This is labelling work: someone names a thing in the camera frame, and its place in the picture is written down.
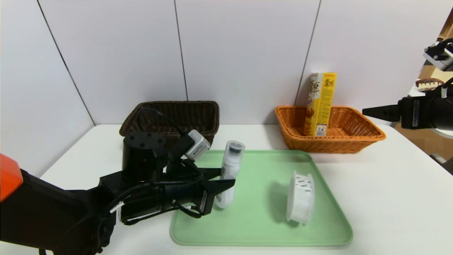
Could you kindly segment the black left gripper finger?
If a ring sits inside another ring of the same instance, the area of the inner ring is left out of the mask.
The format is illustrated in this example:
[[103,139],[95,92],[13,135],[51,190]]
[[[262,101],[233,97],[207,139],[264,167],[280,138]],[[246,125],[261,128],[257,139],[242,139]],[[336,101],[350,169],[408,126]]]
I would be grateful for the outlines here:
[[221,168],[198,168],[199,173],[202,176],[198,179],[201,180],[211,180],[213,178],[219,177],[221,174]]
[[236,182],[236,179],[228,180],[209,180],[207,182],[208,194],[218,195],[228,189],[232,188]]

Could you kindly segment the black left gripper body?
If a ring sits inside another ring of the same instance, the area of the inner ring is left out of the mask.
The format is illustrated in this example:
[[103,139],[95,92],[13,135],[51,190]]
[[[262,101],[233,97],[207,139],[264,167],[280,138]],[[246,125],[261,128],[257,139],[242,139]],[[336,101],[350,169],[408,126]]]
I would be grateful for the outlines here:
[[199,170],[165,184],[165,210],[180,210],[188,216],[205,216],[211,213],[215,195],[208,194],[207,182],[201,180]]

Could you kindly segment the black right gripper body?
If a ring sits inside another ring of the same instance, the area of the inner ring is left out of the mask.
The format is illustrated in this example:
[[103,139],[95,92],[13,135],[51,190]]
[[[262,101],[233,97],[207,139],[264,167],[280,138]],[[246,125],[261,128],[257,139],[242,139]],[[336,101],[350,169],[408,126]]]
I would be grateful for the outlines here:
[[403,129],[453,129],[453,97],[419,96],[404,97],[401,107]]

